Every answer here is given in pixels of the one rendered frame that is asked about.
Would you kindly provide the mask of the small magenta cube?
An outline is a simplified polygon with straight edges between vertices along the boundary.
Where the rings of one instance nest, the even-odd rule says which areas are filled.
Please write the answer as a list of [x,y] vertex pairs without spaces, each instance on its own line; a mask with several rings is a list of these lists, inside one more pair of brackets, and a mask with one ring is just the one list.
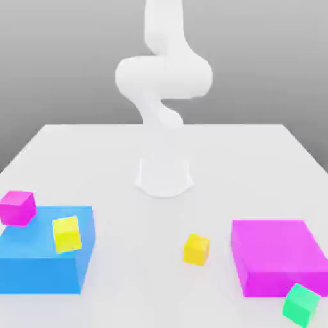
[[12,190],[0,199],[0,221],[5,226],[27,226],[36,213],[33,192]]

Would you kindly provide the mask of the small golden yellow cube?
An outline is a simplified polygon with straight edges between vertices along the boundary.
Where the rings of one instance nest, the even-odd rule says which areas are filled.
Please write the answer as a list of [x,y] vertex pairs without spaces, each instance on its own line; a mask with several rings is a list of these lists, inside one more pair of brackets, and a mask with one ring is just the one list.
[[191,234],[184,245],[184,261],[203,267],[209,256],[210,239]]

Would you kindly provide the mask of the large blue box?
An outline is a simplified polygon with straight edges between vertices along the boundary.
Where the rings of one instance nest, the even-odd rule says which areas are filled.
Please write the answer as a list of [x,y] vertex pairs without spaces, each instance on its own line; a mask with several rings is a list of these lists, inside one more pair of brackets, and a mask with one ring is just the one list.
[[[82,248],[59,254],[52,221],[76,216]],[[0,293],[80,293],[95,243],[91,206],[40,206],[26,227],[0,235]]]

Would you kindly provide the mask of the small green cube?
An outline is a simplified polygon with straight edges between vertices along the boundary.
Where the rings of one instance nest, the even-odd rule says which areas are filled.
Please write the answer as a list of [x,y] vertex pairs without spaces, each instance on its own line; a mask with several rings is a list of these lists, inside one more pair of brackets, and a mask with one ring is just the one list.
[[320,299],[319,294],[297,283],[285,298],[282,314],[302,328],[307,328]]

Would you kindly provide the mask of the small lemon yellow cube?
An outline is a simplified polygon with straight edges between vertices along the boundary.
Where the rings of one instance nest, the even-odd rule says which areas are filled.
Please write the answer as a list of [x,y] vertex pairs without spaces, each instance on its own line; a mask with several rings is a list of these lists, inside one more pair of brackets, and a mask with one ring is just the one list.
[[52,227],[56,252],[58,254],[82,248],[77,216],[53,220]]

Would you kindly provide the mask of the large magenta box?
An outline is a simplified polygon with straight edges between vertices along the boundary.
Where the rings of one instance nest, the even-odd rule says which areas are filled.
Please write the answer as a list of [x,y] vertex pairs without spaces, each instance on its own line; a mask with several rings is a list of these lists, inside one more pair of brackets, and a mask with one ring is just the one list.
[[231,250],[244,297],[285,297],[298,283],[328,297],[328,258],[302,220],[234,220]]

